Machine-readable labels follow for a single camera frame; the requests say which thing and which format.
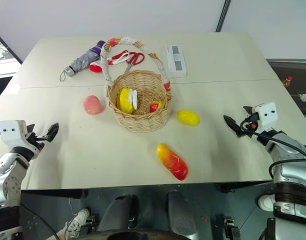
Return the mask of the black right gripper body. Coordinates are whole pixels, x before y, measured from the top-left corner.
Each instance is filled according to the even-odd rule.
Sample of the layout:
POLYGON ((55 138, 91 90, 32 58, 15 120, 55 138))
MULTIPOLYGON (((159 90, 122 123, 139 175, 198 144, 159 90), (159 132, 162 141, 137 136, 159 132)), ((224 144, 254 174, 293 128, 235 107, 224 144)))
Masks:
POLYGON ((241 130, 251 138, 253 133, 258 128, 258 120, 259 120, 258 113, 253 113, 249 115, 240 123, 241 130))

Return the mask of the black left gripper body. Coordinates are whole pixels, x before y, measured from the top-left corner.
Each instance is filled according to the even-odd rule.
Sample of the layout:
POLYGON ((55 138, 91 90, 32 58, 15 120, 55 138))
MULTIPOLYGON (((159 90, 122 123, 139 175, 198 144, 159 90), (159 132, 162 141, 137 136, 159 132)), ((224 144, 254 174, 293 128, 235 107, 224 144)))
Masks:
POLYGON ((37 150, 40 152, 45 144, 43 142, 39 142, 38 141, 38 137, 36 136, 36 134, 34 132, 28 132, 26 135, 25 135, 25 139, 31 144, 33 145, 34 147, 37 148, 37 150))

